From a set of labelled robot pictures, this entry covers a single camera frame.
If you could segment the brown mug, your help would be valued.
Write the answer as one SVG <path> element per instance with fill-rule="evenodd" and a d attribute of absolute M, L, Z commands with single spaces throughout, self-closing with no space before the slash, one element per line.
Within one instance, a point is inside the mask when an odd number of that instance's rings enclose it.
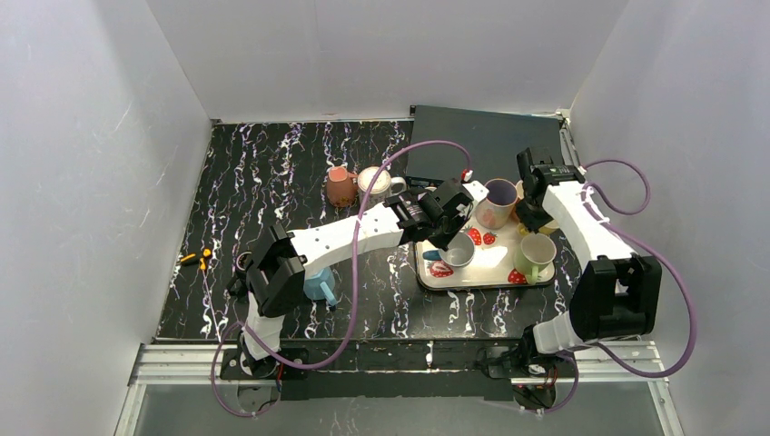
<path fill-rule="evenodd" d="M 329 203 L 337 208 L 352 206 L 358 196 L 356 173 L 344 166 L 333 166 L 327 172 L 326 195 Z"/>

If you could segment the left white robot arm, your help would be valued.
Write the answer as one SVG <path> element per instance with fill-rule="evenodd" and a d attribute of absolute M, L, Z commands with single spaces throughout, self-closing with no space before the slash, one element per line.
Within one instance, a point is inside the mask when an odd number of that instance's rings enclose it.
<path fill-rule="evenodd" d="M 248 313 L 239 343 L 250 372 L 281 348 L 286 314 L 306 300 L 304 284 L 326 267 L 358 255 L 428 241 L 445 249 L 489 190 L 455 179 L 429 190 L 410 188 L 355 215 L 320 227 L 270 226 L 239 255 L 230 292 L 245 296 Z"/>

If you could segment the yellow mug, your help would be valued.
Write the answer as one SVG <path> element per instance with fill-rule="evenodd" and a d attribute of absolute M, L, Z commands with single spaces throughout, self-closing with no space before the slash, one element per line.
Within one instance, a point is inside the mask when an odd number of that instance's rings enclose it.
<path fill-rule="evenodd" d="M 551 235 L 558 229 L 559 229 L 558 223 L 556 221 L 550 221 L 549 223 L 546 223 L 545 225 L 541 226 L 537 230 L 537 233 L 544 234 L 544 235 Z M 517 230 L 518 230 L 518 233 L 522 236 L 530 234 L 530 230 L 528 230 L 523 223 L 518 224 Z"/>

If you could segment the beige pink mug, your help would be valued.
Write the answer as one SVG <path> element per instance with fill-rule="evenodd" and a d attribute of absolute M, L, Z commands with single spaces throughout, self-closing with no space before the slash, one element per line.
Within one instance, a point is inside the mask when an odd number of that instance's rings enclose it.
<path fill-rule="evenodd" d="M 496 178 L 485 183 L 489 190 L 486 198 L 476 209 L 478 223 L 491 230 L 506 225 L 518 201 L 517 186 L 506 179 Z"/>

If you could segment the small grey blue mug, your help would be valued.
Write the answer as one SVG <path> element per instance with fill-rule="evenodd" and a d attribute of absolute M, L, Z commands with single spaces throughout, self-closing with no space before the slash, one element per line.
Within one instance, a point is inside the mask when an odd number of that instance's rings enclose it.
<path fill-rule="evenodd" d="M 424 251 L 421 258 L 426 261 L 443 261 L 450 267 L 467 266 L 475 254 L 475 243 L 466 233 L 458 233 L 446 250 L 433 249 Z"/>

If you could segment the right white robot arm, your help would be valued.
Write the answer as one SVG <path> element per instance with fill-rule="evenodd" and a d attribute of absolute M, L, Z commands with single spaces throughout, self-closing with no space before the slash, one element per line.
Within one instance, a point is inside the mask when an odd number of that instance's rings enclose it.
<path fill-rule="evenodd" d="M 662 267 L 636 253 L 589 211 L 586 180 L 574 165 L 557 164 L 545 149 L 517 155 L 524 197 L 516 213 L 538 232 L 554 221 L 567 237 L 583 270 L 568 309 L 529 328 L 527 341 L 539 354 L 555 354 L 601 339 L 652 331 Z"/>

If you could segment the light blue faceted mug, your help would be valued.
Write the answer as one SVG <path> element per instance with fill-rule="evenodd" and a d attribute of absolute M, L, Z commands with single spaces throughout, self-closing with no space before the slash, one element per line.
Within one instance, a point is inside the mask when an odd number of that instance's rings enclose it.
<path fill-rule="evenodd" d="M 338 305 L 338 299 L 334 292 L 335 286 L 334 274 L 330 267 L 326 267 L 305 277 L 303 292 L 312 301 L 325 301 L 334 311 Z"/>

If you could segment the light green mug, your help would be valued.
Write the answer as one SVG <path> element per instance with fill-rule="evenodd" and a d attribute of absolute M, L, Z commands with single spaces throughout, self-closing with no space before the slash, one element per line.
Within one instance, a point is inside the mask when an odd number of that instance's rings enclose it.
<path fill-rule="evenodd" d="M 525 277 L 527 284 L 535 285 L 556 255 L 557 247 L 547 235 L 527 234 L 514 251 L 514 268 Z"/>

